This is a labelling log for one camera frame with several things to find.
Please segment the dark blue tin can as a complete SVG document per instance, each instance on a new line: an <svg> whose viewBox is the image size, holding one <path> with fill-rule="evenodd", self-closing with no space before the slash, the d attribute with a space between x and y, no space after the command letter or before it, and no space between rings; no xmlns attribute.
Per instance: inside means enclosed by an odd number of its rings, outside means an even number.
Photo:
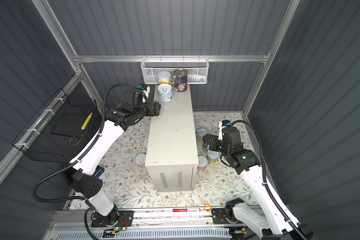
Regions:
<svg viewBox="0 0 360 240"><path fill-rule="evenodd" d="M176 69L174 71L174 84L177 92L182 93L187 90L187 75L188 71L186 69Z"/></svg>

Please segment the orange yellow fruit can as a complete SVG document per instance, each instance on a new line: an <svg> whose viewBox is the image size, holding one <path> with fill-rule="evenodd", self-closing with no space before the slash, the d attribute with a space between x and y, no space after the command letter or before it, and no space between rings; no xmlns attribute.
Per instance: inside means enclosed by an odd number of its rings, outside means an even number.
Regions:
<svg viewBox="0 0 360 240"><path fill-rule="evenodd" d="M172 75L170 72L162 71L157 75L159 85L167 84L172 85Z"/></svg>

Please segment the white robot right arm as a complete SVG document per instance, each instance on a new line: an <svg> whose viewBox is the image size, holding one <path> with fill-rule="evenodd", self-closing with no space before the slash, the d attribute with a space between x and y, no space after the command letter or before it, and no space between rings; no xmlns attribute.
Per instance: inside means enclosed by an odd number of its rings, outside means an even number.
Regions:
<svg viewBox="0 0 360 240"><path fill-rule="evenodd" d="M237 172L260 206L260 210L255 211L240 198L226 202L229 222L244 223L262 240L312 239L313 231L300 223L268 182L260 159L244 148L237 128L223 127L217 136L207 134L203 144L208 150L220 153L222 163Z"/></svg>

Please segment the light teal can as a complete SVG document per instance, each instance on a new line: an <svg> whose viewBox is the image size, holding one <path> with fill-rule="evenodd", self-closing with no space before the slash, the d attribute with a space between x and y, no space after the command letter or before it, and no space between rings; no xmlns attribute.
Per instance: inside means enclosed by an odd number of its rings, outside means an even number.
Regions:
<svg viewBox="0 0 360 240"><path fill-rule="evenodd" d="M161 84L158 86L159 100L168 102L173 97L172 86L169 84Z"/></svg>

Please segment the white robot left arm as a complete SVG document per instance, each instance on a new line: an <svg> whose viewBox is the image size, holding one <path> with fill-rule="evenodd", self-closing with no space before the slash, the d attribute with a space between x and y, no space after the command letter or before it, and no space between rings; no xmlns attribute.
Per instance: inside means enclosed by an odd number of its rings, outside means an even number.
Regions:
<svg viewBox="0 0 360 240"><path fill-rule="evenodd" d="M110 218L117 207L103 191L103 182L95 176L96 168L112 144L131 126L145 117L160 114L160 104L150 101L150 87L142 84L137 88L127 86L126 101L115 109L102 108L102 120L98 131L89 143L60 172L69 186L77 193L71 200L81 200L95 213Z"/></svg>

